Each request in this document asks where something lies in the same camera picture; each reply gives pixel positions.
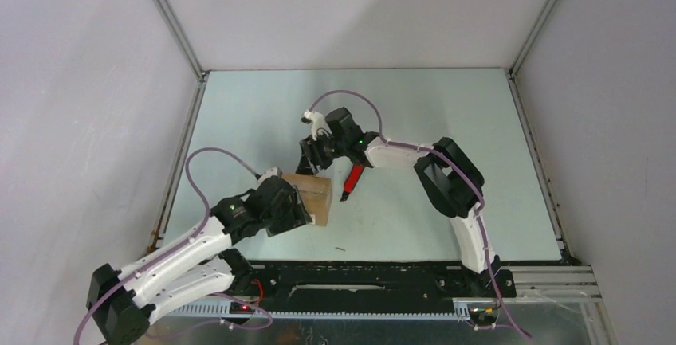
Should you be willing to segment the brown cardboard express box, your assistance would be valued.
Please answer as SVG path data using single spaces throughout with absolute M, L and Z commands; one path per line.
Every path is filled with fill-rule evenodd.
M 283 174 L 282 178 L 300 191 L 301 200 L 314 224 L 325 227 L 332 204 L 332 180 L 302 174 Z

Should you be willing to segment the red black utility knife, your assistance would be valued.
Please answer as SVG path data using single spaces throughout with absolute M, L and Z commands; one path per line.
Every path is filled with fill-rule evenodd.
M 345 202 L 348 200 L 349 196 L 354 192 L 358 181 L 360 180 L 365 166 L 362 164 L 353 164 L 352 169 L 350 170 L 347 178 L 344 181 L 343 191 L 340 196 L 340 201 Z

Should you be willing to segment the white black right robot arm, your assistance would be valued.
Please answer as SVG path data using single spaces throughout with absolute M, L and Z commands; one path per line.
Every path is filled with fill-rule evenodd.
M 498 256 L 480 221 L 485 180 L 451 138 L 423 145 L 395 142 L 376 131 L 363 131 L 346 108 L 327 116 L 306 111 L 301 120 L 310 126 L 311 133 L 300 141 L 297 174 L 316 175 L 338 158 L 365 168 L 414 173 L 431 205 L 450 219 L 461 263 L 467 269 L 463 275 L 466 290 L 483 296 L 494 287 Z

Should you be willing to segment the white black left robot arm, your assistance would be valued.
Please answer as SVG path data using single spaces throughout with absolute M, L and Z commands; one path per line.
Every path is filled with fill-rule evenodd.
M 280 175 L 224 198 L 161 249 L 119 269 L 92 273 L 86 308 L 104 341 L 132 344 L 167 313 L 204 296 L 242 294 L 252 269 L 235 245 L 266 231 L 269 237 L 312 224 L 300 191 Z

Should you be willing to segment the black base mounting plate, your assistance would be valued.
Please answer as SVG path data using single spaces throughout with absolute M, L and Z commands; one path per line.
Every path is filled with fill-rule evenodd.
M 457 261 L 237 261 L 226 293 L 248 296 L 269 312 L 450 314 L 455 302 L 517 295 L 500 264 L 490 276 Z

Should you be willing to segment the aluminium frame rail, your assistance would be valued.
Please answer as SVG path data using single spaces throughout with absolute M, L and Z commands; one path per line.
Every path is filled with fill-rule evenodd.
M 252 296 L 280 314 L 306 316 L 439 316 L 482 327 L 516 304 L 576 303 L 589 339 L 611 344 L 601 294 L 590 266 L 559 261 L 495 260 L 476 273 L 457 261 L 254 261 L 227 250 L 180 268 L 131 274 L 104 265 L 92 275 L 88 308 L 110 344 L 129 344 L 163 316 L 208 296 Z

